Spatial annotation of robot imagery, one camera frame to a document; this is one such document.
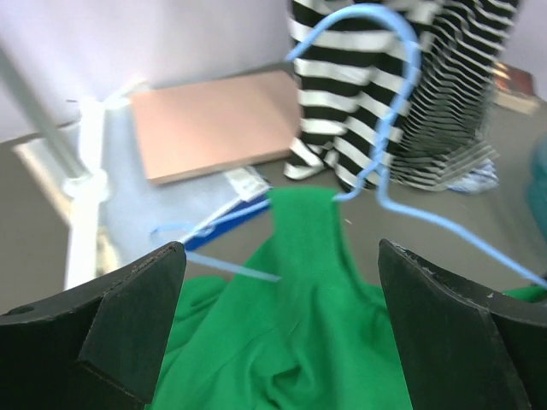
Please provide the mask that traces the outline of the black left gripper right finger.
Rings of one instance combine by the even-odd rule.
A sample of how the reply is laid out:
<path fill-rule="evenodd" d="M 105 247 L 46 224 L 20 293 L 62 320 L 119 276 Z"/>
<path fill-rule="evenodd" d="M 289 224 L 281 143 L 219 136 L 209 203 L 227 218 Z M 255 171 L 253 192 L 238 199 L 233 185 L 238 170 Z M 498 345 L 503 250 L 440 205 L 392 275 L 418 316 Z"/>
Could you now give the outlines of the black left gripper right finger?
<path fill-rule="evenodd" d="M 544 409 L 546 299 L 528 302 L 379 244 L 379 276 L 415 409 Z"/>

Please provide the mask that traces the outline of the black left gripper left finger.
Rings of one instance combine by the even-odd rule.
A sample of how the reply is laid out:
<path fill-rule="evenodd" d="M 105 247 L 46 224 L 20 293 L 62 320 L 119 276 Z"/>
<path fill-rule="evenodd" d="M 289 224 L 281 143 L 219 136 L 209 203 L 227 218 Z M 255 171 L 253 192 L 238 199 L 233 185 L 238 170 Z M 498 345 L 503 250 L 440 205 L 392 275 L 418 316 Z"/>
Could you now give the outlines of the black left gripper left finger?
<path fill-rule="evenodd" d="M 1 316 L 3 409 L 143 409 L 185 276 L 168 243 L 116 271 Z"/>

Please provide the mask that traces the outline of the green tank top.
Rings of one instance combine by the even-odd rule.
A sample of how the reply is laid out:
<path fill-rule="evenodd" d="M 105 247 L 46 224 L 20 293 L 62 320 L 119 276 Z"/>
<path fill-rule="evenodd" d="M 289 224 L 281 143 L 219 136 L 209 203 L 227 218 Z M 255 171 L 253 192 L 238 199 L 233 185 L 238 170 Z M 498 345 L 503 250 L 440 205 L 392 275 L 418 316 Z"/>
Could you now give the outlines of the green tank top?
<path fill-rule="evenodd" d="M 151 407 L 415 409 L 381 283 L 347 271 L 186 282 Z"/>

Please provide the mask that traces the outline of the blue white striped tank top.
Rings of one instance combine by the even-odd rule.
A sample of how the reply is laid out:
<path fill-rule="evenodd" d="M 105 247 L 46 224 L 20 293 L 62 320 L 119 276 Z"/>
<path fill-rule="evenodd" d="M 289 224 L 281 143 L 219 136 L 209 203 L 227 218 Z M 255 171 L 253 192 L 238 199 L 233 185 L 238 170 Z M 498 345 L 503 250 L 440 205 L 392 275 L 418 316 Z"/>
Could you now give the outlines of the blue white striped tank top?
<path fill-rule="evenodd" d="M 492 190 L 499 185 L 497 169 L 491 160 L 483 162 L 466 175 L 460 177 L 448 186 L 448 189 L 463 194 L 479 194 Z"/>

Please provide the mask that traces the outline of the thin black white striped top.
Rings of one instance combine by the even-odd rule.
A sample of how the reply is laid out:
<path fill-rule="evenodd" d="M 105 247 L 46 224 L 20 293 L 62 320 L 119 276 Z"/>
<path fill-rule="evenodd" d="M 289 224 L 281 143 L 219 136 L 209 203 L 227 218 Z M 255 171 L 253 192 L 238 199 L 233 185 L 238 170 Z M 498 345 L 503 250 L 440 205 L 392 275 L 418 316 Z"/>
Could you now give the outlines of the thin black white striped top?
<path fill-rule="evenodd" d="M 496 157 L 485 139 L 493 68 L 505 49 L 517 1 L 427 1 L 419 31 L 421 76 L 403 119 L 391 177 L 442 191 Z"/>

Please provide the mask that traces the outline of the wide black white striped top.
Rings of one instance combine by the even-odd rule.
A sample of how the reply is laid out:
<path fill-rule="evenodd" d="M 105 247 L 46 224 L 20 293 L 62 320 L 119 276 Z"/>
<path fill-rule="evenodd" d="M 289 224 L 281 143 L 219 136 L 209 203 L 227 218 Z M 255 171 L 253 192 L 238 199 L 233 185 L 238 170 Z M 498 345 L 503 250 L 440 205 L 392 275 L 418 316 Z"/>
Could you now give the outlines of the wide black white striped top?
<path fill-rule="evenodd" d="M 295 44 L 325 16 L 354 3 L 378 3 L 403 16 L 420 36 L 435 14 L 434 1 L 291 1 L 289 29 Z M 300 134 L 285 163 L 288 179 L 301 180 L 333 170 L 343 190 L 369 165 L 375 127 L 403 83 L 404 49 L 397 36 L 370 20 L 333 25 L 294 60 L 302 110 Z M 383 162 L 391 180 L 419 187 L 421 172 L 405 164 L 402 151 L 405 103 L 391 127 Z"/>

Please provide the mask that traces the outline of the blue white folder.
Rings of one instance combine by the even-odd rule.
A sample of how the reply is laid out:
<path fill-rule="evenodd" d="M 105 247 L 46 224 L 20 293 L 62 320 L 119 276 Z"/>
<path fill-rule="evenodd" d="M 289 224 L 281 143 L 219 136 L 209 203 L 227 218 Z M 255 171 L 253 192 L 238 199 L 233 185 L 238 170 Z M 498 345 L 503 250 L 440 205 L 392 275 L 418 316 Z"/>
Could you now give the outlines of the blue white folder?
<path fill-rule="evenodd" d="M 163 241 L 186 242 L 212 220 L 265 198 L 269 183 L 253 167 L 154 185 L 144 176 L 130 108 L 107 113 L 103 169 L 110 197 L 102 223 L 123 263 Z"/>

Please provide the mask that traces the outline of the white rack base foot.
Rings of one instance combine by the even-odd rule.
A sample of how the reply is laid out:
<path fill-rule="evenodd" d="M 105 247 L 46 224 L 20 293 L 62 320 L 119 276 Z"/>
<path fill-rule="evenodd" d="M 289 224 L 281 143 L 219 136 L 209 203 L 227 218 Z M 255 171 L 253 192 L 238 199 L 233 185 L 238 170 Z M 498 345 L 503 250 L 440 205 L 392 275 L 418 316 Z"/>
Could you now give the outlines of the white rack base foot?
<path fill-rule="evenodd" d="M 96 277 L 99 210 L 109 195 L 108 176 L 102 169 L 105 106 L 86 97 L 80 112 L 77 152 L 87 174 L 69 179 L 63 186 L 72 197 L 64 290 Z"/>

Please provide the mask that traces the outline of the teal transparent plastic basket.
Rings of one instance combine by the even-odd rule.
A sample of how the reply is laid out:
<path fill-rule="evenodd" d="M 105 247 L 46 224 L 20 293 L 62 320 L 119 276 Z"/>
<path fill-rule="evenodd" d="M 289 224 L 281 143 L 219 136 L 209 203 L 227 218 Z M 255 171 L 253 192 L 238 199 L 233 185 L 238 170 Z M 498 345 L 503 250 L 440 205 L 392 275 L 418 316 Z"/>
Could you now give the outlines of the teal transparent plastic basket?
<path fill-rule="evenodd" d="M 531 181 L 526 191 L 526 203 L 532 217 L 546 238 L 546 135 L 535 143 L 530 158 Z"/>

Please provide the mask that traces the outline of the grey rack pole left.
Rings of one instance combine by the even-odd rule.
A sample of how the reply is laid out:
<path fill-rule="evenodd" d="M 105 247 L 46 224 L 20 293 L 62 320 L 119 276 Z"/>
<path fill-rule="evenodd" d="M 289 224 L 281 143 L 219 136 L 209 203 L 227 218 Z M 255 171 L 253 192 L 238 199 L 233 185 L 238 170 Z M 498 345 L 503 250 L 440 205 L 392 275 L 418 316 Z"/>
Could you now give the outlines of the grey rack pole left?
<path fill-rule="evenodd" d="M 76 155 L 50 115 L 41 105 L 30 85 L 19 73 L 8 53 L 1 47 L 1 77 L 12 97 L 26 118 L 45 138 L 50 153 L 57 160 L 65 174 L 71 179 L 81 179 L 90 175 L 89 170 Z"/>

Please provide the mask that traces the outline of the pink brown notebook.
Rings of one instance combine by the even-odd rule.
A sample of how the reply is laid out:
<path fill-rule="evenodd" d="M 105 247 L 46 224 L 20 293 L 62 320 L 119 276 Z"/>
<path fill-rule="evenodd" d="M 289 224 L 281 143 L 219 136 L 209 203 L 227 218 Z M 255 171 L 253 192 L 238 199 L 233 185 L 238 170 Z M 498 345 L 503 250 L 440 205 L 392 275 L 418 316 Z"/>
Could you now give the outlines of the pink brown notebook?
<path fill-rule="evenodd" d="M 300 129 L 297 84 L 280 70 L 140 91 L 130 106 L 157 185 L 285 158 Z"/>

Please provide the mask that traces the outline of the orange cover book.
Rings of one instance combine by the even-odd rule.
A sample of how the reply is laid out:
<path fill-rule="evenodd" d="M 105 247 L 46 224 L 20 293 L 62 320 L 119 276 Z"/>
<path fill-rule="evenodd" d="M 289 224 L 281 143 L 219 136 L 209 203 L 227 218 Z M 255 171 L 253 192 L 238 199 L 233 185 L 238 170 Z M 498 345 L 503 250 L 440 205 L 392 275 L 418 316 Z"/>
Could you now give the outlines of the orange cover book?
<path fill-rule="evenodd" d="M 522 69 L 498 62 L 493 68 L 493 102 L 522 114 L 534 114 L 539 105 L 533 76 Z"/>

